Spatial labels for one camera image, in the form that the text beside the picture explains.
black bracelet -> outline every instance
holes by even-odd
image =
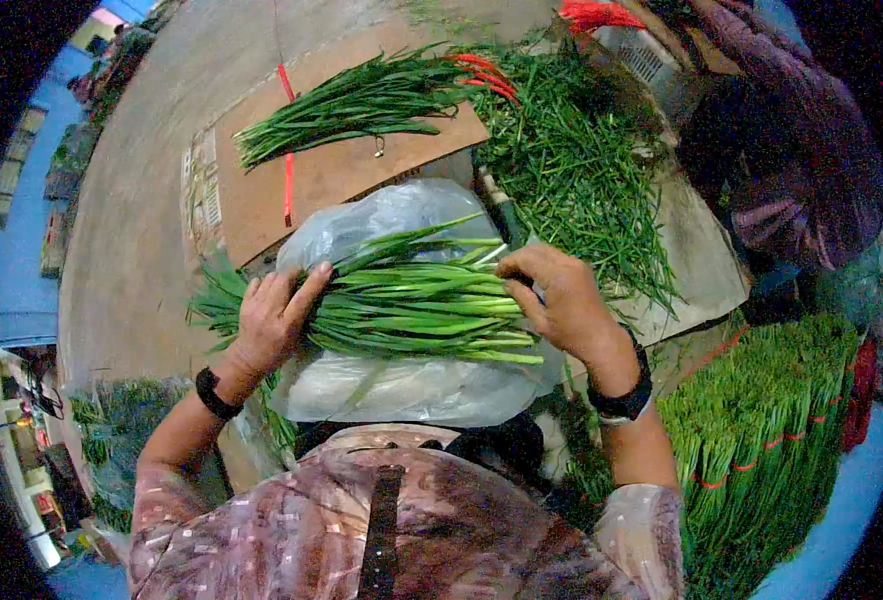
[[[648,355],[631,330],[623,324],[622,327],[631,336],[631,343],[634,345],[634,355],[639,366],[638,382],[628,393],[618,397],[608,397],[595,390],[591,385],[591,379],[588,379],[588,401],[598,411],[599,416],[609,422],[634,421],[645,410],[651,399],[651,369],[648,367]]]
[[[231,421],[242,412],[244,404],[232,406],[218,397],[215,388],[218,386],[220,378],[211,372],[210,368],[203,368],[198,372],[195,378],[195,390],[198,391],[198,397],[208,407],[208,410],[222,421]]]

purple clothing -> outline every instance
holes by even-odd
[[[768,132],[746,149],[748,178],[732,192],[737,234],[801,266],[834,270],[855,258],[881,230],[883,162],[851,93],[783,36],[755,32],[724,7],[692,4],[770,108],[744,117],[764,119],[757,126]],[[771,169],[766,157],[784,159]]]
[[[676,491],[622,486],[595,533],[583,534],[497,474],[418,447],[450,434],[400,424],[346,429],[296,473],[211,511],[179,474],[139,471],[132,597],[355,597],[382,465],[404,467],[395,598],[681,597]]]

person's right hand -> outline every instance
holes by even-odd
[[[505,290],[535,333],[584,363],[600,393],[616,398],[634,388],[639,374],[634,344],[604,306],[588,265],[555,247],[535,244],[503,258],[495,274],[506,279]],[[537,283],[545,303],[519,278]]]

cardboard sheet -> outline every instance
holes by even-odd
[[[287,65],[295,94],[317,87],[339,71],[356,66],[385,51],[426,43],[419,32],[398,23],[387,23],[343,38],[305,54]],[[384,155],[375,157],[375,138],[360,137],[294,156],[291,227],[284,217],[285,162],[276,159],[244,174],[232,135],[264,120],[288,97],[277,77],[269,78],[237,102],[214,126],[218,162],[221,230],[228,256],[242,266],[294,231],[316,210],[341,204],[401,173],[479,144],[487,129],[463,104],[455,118],[426,119],[439,135],[397,133],[386,136]]]
[[[655,222],[664,225],[661,244],[680,297],[672,302],[677,320],[646,297],[612,303],[637,318],[633,324],[642,346],[726,315],[747,300],[749,291],[727,232],[675,162],[665,162],[652,186],[661,190]]]

person's left hand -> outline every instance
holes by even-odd
[[[238,339],[228,347],[226,359],[254,378],[283,365],[293,354],[305,318],[331,272],[331,263],[317,265],[297,291],[297,269],[253,279],[244,292]]]

